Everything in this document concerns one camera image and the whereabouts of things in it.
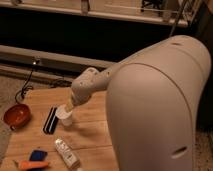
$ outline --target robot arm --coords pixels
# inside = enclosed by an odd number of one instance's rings
[[[163,41],[150,47],[147,47],[139,51],[138,53],[135,53],[129,56],[128,58],[122,60],[121,62],[118,62],[115,65],[107,68],[102,72],[99,72],[96,68],[92,67],[86,69],[78,78],[73,81],[71,86],[73,92],[71,97],[71,103],[73,104],[68,105],[71,105],[73,107],[81,105],[90,99],[92,93],[106,90],[113,75],[115,75],[115,73],[121,67],[130,64],[131,61],[137,59],[139,56],[141,58],[144,53],[151,51],[153,48],[159,46],[162,43]]]
[[[211,68],[196,39],[175,36],[72,84],[71,107],[107,90],[109,132],[120,171],[193,171],[199,99]]]

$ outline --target white cup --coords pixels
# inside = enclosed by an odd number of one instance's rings
[[[70,126],[72,125],[72,111],[66,112],[65,110],[66,105],[61,105],[56,110],[56,116],[58,119],[61,120],[62,124],[64,126]]]

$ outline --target orange bowl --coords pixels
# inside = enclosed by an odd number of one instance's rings
[[[17,104],[9,108],[4,114],[4,122],[8,124],[11,129],[23,127],[30,121],[30,118],[30,109],[25,104]]]

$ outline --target wooden table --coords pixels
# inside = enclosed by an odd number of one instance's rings
[[[24,103],[32,113],[31,121],[24,128],[13,132],[1,171],[17,170],[12,160],[28,160],[35,149],[48,152],[45,170],[67,171],[62,158],[54,148],[57,138],[63,139],[79,157],[84,171],[118,171],[105,116],[105,92],[95,93],[92,99],[74,109],[73,125],[64,128],[58,122],[53,135],[46,135],[43,126],[51,107],[67,102],[70,88],[32,90]]]

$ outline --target blue object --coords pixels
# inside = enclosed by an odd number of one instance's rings
[[[46,151],[34,150],[30,155],[30,161],[43,161],[47,156]],[[30,169],[28,171],[42,171],[42,168]]]

